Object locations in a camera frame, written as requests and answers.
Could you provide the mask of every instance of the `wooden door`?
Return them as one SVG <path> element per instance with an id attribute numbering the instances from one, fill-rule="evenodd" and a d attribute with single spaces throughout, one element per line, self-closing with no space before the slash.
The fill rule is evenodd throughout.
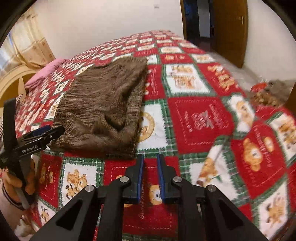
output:
<path id="1" fill-rule="evenodd" d="M 248 36 L 247 0 L 214 0 L 214 49 L 241 68 Z"/>

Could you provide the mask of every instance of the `pink blanket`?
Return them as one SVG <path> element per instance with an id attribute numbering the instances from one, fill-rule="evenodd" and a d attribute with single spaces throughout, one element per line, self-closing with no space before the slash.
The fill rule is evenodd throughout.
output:
<path id="1" fill-rule="evenodd" d="M 29 79 L 29 81 L 25 84 L 25 88 L 29 91 L 35 89 L 47 76 L 49 76 L 65 61 L 66 59 L 59 58 L 48 63 L 43 69 L 39 70 L 32 78 Z"/>

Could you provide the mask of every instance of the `sleeve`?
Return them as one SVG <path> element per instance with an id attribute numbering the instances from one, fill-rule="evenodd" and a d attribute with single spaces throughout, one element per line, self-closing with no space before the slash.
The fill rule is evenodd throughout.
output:
<path id="1" fill-rule="evenodd" d="M 12 230 L 15 230 L 24 211 L 13 206 L 3 193 L 3 183 L 0 184 L 0 210 Z"/>

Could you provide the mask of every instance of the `bed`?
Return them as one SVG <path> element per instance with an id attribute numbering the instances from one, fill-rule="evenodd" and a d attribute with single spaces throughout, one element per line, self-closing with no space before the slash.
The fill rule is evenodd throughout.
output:
<path id="1" fill-rule="evenodd" d="M 63 63 L 23 101 L 17 135 L 51 125 L 77 75 L 126 56 L 147 57 L 148 73 L 136 150 L 145 156 L 143 192 L 139 205 L 125 206 L 123 239 L 176 237 L 176 206 L 164 206 L 160 199 L 157 153 L 191 183 L 216 185 L 272 239 L 296 208 L 292 114 L 285 108 L 253 107 L 225 68 L 171 31 L 114 39 Z M 33 158 L 38 191 L 30 218 L 36 229 L 76 194 L 71 179 L 78 190 L 108 185 L 134 163 L 49 148 Z"/>

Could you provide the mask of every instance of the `curtain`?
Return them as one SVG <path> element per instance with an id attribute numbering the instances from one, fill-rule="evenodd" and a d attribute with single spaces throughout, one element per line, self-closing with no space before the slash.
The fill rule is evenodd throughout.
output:
<path id="1" fill-rule="evenodd" d="M 41 69 L 54 59 L 31 7 L 16 22 L 0 48 L 0 78 L 21 64 Z"/>

